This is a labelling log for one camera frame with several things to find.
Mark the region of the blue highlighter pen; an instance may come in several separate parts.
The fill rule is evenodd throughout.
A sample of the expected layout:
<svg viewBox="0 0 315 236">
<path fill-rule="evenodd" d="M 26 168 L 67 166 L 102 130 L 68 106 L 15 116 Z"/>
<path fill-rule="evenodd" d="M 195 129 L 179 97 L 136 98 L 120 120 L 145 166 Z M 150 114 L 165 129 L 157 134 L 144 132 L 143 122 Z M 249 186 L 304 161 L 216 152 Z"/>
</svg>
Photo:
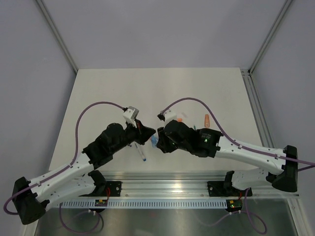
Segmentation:
<svg viewBox="0 0 315 236">
<path fill-rule="evenodd" d="M 156 148 L 158 144 L 158 137 L 156 135 L 152 135 L 150 137 L 150 141 L 151 141 L 152 147 Z"/>
</svg>

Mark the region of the orange highlighter pen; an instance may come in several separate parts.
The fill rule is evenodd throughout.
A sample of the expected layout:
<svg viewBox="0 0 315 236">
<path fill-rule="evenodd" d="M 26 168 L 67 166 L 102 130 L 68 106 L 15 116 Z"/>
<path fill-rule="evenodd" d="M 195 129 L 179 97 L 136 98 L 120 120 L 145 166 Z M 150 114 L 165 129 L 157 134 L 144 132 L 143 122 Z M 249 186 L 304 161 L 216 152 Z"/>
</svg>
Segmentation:
<svg viewBox="0 0 315 236">
<path fill-rule="evenodd" d="M 208 114 L 205 114 L 204 116 L 204 127 L 209 128 L 210 127 L 210 117 Z"/>
</svg>

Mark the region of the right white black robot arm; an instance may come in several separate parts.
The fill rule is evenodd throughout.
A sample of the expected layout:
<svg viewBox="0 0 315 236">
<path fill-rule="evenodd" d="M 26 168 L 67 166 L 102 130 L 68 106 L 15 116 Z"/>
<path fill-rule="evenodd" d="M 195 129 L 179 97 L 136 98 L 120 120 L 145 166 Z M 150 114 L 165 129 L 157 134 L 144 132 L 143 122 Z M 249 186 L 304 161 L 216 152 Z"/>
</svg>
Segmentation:
<svg viewBox="0 0 315 236">
<path fill-rule="evenodd" d="M 176 120 L 158 128 L 157 133 L 157 148 L 163 153 L 180 149 L 201 158 L 225 158 L 255 166 L 249 171 L 226 173 L 223 188 L 229 195 L 268 184 L 283 192 L 297 192 L 297 148 L 294 146 L 277 149 L 238 144 L 220 131 L 209 128 L 194 130 Z"/>
</svg>

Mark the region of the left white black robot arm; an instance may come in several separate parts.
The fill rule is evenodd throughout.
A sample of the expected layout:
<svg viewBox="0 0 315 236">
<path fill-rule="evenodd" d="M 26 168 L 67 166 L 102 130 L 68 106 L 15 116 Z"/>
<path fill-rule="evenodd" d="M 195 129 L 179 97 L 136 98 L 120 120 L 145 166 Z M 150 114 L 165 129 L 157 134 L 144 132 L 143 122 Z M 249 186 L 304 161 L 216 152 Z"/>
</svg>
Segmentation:
<svg viewBox="0 0 315 236">
<path fill-rule="evenodd" d="M 137 120 L 136 125 L 111 123 L 87 147 L 73 164 L 66 164 L 31 180 L 21 177 L 14 183 L 12 201 L 22 224 L 41 218 L 53 206 L 71 198 L 102 195 L 106 180 L 98 168 L 113 159 L 113 155 L 130 145 L 144 145 L 155 134 L 153 128 Z"/>
</svg>

